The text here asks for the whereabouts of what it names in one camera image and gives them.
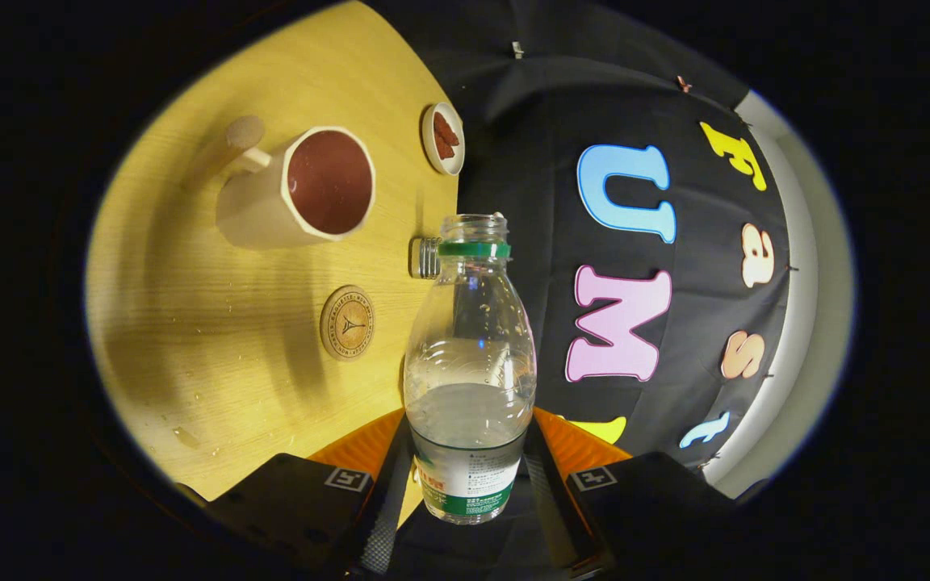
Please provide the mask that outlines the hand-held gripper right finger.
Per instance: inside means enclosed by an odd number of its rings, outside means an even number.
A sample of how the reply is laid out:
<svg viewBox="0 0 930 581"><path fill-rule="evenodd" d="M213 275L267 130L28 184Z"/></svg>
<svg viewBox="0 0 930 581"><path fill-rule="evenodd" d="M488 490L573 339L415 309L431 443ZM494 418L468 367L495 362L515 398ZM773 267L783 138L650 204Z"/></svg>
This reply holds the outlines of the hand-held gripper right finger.
<svg viewBox="0 0 930 581"><path fill-rule="evenodd" d="M553 563L572 578L689 565L737 512L737 501L667 454L632 456L541 408L523 457Z"/></svg>

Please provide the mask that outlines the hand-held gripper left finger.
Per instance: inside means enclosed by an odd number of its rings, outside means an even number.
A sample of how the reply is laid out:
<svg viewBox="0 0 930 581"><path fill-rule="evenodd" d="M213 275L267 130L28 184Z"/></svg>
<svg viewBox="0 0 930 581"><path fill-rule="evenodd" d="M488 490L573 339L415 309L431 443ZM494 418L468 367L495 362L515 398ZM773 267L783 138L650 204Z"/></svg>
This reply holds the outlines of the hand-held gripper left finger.
<svg viewBox="0 0 930 581"><path fill-rule="evenodd" d="M279 453L216 499L178 484L254 578L387 573L411 467L406 413L385 413L307 458Z"/></svg>

